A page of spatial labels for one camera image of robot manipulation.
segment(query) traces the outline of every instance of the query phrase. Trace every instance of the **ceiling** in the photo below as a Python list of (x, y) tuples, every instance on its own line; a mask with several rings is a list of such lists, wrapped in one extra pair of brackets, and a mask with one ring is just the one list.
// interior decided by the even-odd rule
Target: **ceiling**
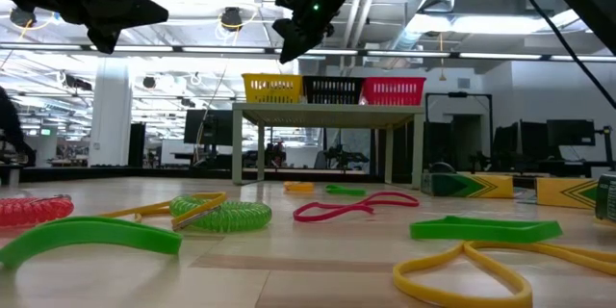
[[(278, 8), (274, 0), (153, 0), (169, 10), (169, 21), (122, 32), (120, 45), (209, 45), (281, 47), (282, 39), (272, 29), (273, 20), (289, 17), (289, 11)], [(455, 0), (450, 13), (424, 13), (415, 17), (408, 11), (409, 0), (347, 0), (340, 14), (334, 18), (336, 33), (327, 38), (323, 47), (366, 47), (387, 49), (392, 39), (407, 26), (421, 22), (424, 33), (416, 49), (461, 52), (562, 54), (564, 50), (554, 35), (542, 24), (524, 0)], [(568, 11), (562, 0), (537, 0), (544, 11), (559, 19), (565, 37), (580, 54), (591, 54), (603, 48), (575, 13)], [(222, 29), (219, 17), (225, 8), (241, 9), (244, 26), (238, 34)], [(366, 21), (360, 21), (366, 7)], [(56, 15), (37, 10), (38, 22), (34, 30), (25, 33), (9, 20), (13, 3), (0, 0), (0, 42), (90, 44), (86, 29), (63, 22)], [(350, 17), (354, 22), (347, 25)], [(469, 26), (481, 20), (490, 24)], [(507, 21), (504, 18), (514, 17)], [(520, 23), (532, 23), (532, 32), (511, 30)], [(80, 78), (95, 87), (97, 60), (95, 56), (66, 55), (66, 53), (35, 53), (0, 50), (0, 85), (9, 93), (38, 93), (38, 97), (21, 96), (25, 122), (60, 124), (63, 136), (79, 137), (88, 132), (91, 120), (91, 92), (80, 91), (81, 97), (71, 96), (75, 90), (63, 86), (64, 73)], [(183, 129), (183, 110), (187, 108), (174, 97), (190, 98), (196, 108), (210, 105), (213, 109), (229, 109), (230, 98), (245, 98), (242, 74), (246, 72), (301, 73), (298, 61), (280, 64), (273, 59), (223, 59), (188, 57), (130, 57), (132, 74), (136, 78), (133, 118), (147, 120), (150, 135), (169, 137), (171, 130)], [(337, 64), (331, 59), (318, 64)], [(432, 68), (440, 60), (425, 60), (412, 67)], [(446, 67), (471, 67), (483, 73), (499, 62), (447, 60)], [(409, 67), (408, 62), (396, 64)], [(156, 89), (142, 85), (145, 76), (157, 78)]]

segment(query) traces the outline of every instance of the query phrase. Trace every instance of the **red coiled spring toy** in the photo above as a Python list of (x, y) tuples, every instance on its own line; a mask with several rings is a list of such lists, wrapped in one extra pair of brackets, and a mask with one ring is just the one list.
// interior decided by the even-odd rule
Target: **red coiled spring toy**
[(0, 198), (0, 227), (36, 225), (68, 217), (73, 209), (69, 195)]

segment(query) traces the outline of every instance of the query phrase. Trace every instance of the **person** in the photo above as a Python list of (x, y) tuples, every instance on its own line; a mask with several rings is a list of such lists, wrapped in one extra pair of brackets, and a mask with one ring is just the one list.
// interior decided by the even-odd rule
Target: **person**
[(37, 153), (24, 140), (17, 110), (2, 87), (0, 87), (0, 130), (4, 131), (4, 141), (12, 144), (15, 152), (28, 157), (26, 166), (33, 167), (37, 161)]

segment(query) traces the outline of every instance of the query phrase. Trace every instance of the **green rubber band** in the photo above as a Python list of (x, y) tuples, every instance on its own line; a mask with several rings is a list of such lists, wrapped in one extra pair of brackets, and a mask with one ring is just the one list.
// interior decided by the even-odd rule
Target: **green rubber band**
[(411, 238), (530, 244), (562, 235), (558, 221), (518, 221), (448, 216), (412, 223)]
[(336, 185), (328, 185), (325, 187), (325, 191), (327, 193), (332, 194), (347, 194), (351, 196), (364, 196), (366, 195), (366, 190), (364, 189), (349, 189), (345, 187), (340, 187)]
[(0, 249), (0, 263), (14, 269), (35, 255), (71, 244), (117, 244), (177, 254), (182, 236), (116, 218), (62, 218), (39, 225), (5, 245)]

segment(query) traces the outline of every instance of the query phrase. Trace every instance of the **yellow basket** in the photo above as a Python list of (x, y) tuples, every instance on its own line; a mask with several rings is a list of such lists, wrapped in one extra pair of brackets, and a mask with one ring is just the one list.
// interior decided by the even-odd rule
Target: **yellow basket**
[(245, 73), (248, 102), (299, 103), (303, 93), (300, 75)]

